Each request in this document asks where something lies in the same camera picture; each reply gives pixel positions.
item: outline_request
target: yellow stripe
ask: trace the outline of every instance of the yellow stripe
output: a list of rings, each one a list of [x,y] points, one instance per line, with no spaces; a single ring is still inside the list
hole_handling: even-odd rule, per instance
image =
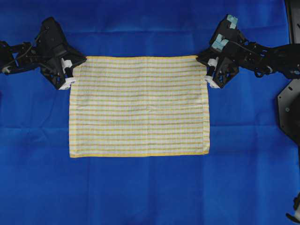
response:
[[[200,99],[198,97],[190,97],[190,98],[179,98],[179,99],[147,99],[147,102],[176,102],[176,101],[189,101],[189,100],[197,100]],[[70,98],[70,102],[140,102],[143,99],[130,99],[130,100],[111,100],[111,99],[78,99],[78,98]]]
[[[190,109],[190,110],[194,110],[194,109],[199,109],[199,108],[208,108],[207,106],[204,106],[204,105],[198,105],[197,107],[192,107],[192,108],[190,108],[190,107],[187,107],[187,108],[179,108],[179,109],[175,109],[176,111],[183,111],[183,110],[188,110],[188,109]],[[88,111],[88,112],[99,112],[99,111],[101,111],[101,112],[115,112],[115,113],[123,113],[123,112],[132,112],[132,111],[134,111],[134,112],[136,112],[136,111],[144,111],[145,109],[130,109],[130,110],[122,110],[122,109],[120,109],[120,110],[110,110],[110,109],[72,109],[72,108],[70,108],[69,109],[70,110],[70,112],[72,112],[72,111],[75,111],[75,112],[86,112],[86,111]],[[155,111],[174,111],[174,109],[155,109]]]
[[[197,55],[185,55],[185,56],[134,56],[134,57],[113,57],[113,56],[87,56],[87,59],[98,60],[182,60],[182,59],[196,59]]]
[[[181,71],[148,71],[143,72],[140,71],[139,74],[178,74],[178,73],[189,73],[189,72],[207,72],[206,69],[191,69],[191,70],[181,70]],[[103,74],[103,73],[110,73],[110,74],[133,74],[133,71],[130,72],[123,72],[123,71],[93,71],[93,70],[81,70],[81,73],[93,73],[93,74]]]
[[[72,134],[69,133],[69,136],[105,136],[105,137],[116,137],[116,136],[151,136],[151,135],[161,135],[161,136],[166,136],[166,135],[197,135],[197,134],[203,134],[202,132],[186,132],[186,133],[181,133],[181,132],[175,132],[175,133],[148,133],[148,134],[142,134],[142,133],[138,133],[138,134],[87,134],[87,133],[76,133],[76,134]]]
[[[92,84],[73,84],[73,87],[97,87],[97,88],[176,88],[176,87],[189,87],[196,86],[198,83],[185,83],[176,85],[132,85],[132,86],[115,86],[115,85],[92,85]]]
[[[199,105],[199,103],[177,103],[177,104],[159,104],[155,106],[179,106],[179,105]],[[104,104],[70,104],[70,106],[78,106],[78,107],[152,107],[153,105],[148,104],[139,104],[139,105],[104,105]]]
[[[188,117],[188,118],[152,118],[151,121],[166,121],[166,120],[201,120],[202,118],[204,119],[209,119],[209,117],[207,116],[202,116],[199,115],[199,117]],[[69,121],[97,121],[97,122],[133,122],[133,121],[149,121],[148,118],[146,119],[128,119],[128,120],[104,120],[104,119],[80,119],[80,118],[73,118],[73,119],[69,119]]]
[[[183,155],[205,155],[208,154],[208,151],[202,152],[170,152],[170,153],[140,153],[140,154],[72,154],[70,153],[71,158],[80,158],[80,157],[146,157],[146,156],[183,156]]]
[[[140,61],[140,62],[111,62],[111,61],[92,61],[92,60],[88,60],[86,61],[86,64],[106,64],[106,65],[139,65],[139,64],[191,64],[191,63],[196,63],[197,66],[200,67],[205,67],[205,65],[199,63],[197,60],[186,60],[186,61],[177,61],[177,62],[168,62],[168,61],[164,61],[164,62],[151,62],[151,61]]]
[[[166,137],[166,138],[126,138],[126,139],[107,139],[107,138],[73,138],[70,141],[78,142],[78,141],[87,141],[87,142],[94,142],[94,141],[117,141],[117,142],[122,142],[122,141],[168,141],[168,140],[191,140],[191,139],[202,139],[202,136],[199,137]]]
[[[69,144],[69,146],[152,146],[152,145],[176,145],[176,144],[203,144],[203,142],[172,142],[172,143],[133,143],[133,144],[128,144],[128,143],[121,143],[121,144],[100,144],[100,143],[81,143],[81,144]],[[116,149],[105,149],[105,151],[121,151],[121,150],[116,150]]]
[[[106,128],[106,129],[99,129],[99,128],[69,128],[69,131],[148,131],[148,130],[185,130],[185,129],[202,129],[202,126],[198,126],[198,127],[179,127],[179,128],[173,128],[173,127],[155,127],[155,128]],[[95,136],[111,136],[111,135],[117,135],[117,136],[128,136],[128,135],[134,135],[134,136],[145,136],[145,135],[195,135],[195,134],[201,134],[203,133],[203,131],[201,132],[169,132],[169,133],[147,133],[147,134],[141,134],[141,133],[137,133],[137,134],[87,134],[87,133],[83,133],[83,134],[72,134],[69,133],[70,136],[76,136],[76,135],[95,135]]]
[[[186,93],[186,94],[171,94],[171,95],[93,95],[93,94],[72,94],[72,97],[108,97],[108,98],[139,98],[139,97],[174,97],[174,96],[191,96],[191,95],[197,95],[199,96],[199,93]]]
[[[105,83],[122,83],[122,84],[126,84],[126,83],[176,83],[176,82],[200,82],[201,79],[186,79],[186,80],[169,80],[169,81],[108,81],[108,80],[104,80],[103,82]],[[99,82],[99,81],[95,81],[95,80],[81,80],[79,81],[80,83],[95,83],[95,82]]]
[[[198,115],[202,112],[183,112],[183,113],[146,113],[146,114],[87,114],[87,113],[70,113],[69,116],[101,116],[101,117],[134,117],[134,116],[178,116],[178,115]]]
[[[95,78],[116,78],[116,79],[138,79],[138,78],[179,78],[179,77],[195,77],[195,76],[199,76],[199,74],[188,74],[188,75],[177,75],[177,76],[151,76],[151,75],[147,75],[147,76],[105,76],[105,75],[78,75],[78,77],[95,77]]]
[[[84,64],[82,66],[82,68],[97,68],[97,69],[119,69],[119,70],[123,70],[123,69],[131,69],[131,70],[135,70],[135,69],[181,69],[181,68],[202,68],[202,66],[200,64],[198,65],[189,65],[189,66],[179,66],[179,67],[97,67],[97,66],[88,66],[87,64]]]
[[[78,91],[85,91],[85,92],[175,92],[175,91],[189,91],[189,90],[197,90],[200,91],[200,88],[188,88],[188,89],[172,89],[172,90],[91,90],[91,89],[78,89],[75,90],[75,88],[77,88],[76,86],[72,85],[72,89],[71,92],[78,92]]]
[[[196,122],[180,122],[180,123],[144,123],[144,124],[135,124],[135,126],[163,126],[163,125],[186,125],[186,124],[202,124]],[[104,126],[107,127],[107,124],[89,124],[89,123],[69,123],[69,126]],[[119,126],[119,124],[110,124],[109,126]]]

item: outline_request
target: blue background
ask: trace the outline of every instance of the blue background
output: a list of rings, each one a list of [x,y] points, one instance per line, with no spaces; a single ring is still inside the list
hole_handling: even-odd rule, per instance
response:
[[[196,54],[225,14],[266,46],[288,43],[283,0],[1,1],[0,40],[31,41],[48,16],[85,55]],[[69,90],[39,69],[0,75],[3,225],[283,225],[299,188],[297,146],[278,128],[282,74],[244,69],[209,89],[206,156],[69,158]]]

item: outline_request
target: metal bracket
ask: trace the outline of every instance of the metal bracket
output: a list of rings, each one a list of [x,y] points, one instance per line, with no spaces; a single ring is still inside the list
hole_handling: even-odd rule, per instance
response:
[[[281,130],[300,145],[300,80],[292,80],[277,96]]]

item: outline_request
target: towel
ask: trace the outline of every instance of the towel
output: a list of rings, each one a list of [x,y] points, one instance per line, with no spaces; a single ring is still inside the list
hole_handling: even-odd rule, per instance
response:
[[[195,58],[87,57],[70,92],[70,157],[207,154],[206,67]]]

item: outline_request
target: blue tape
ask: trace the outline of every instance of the blue tape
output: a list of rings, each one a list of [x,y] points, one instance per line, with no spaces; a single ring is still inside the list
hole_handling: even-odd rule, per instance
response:
[[[216,40],[211,45],[211,47],[217,50],[218,52],[221,52],[224,46],[228,43],[228,40],[222,39],[222,37],[223,36],[221,34],[218,34]]]
[[[228,15],[227,20],[231,22],[230,28],[235,29],[236,24],[238,23],[238,18],[234,17],[233,15]]]

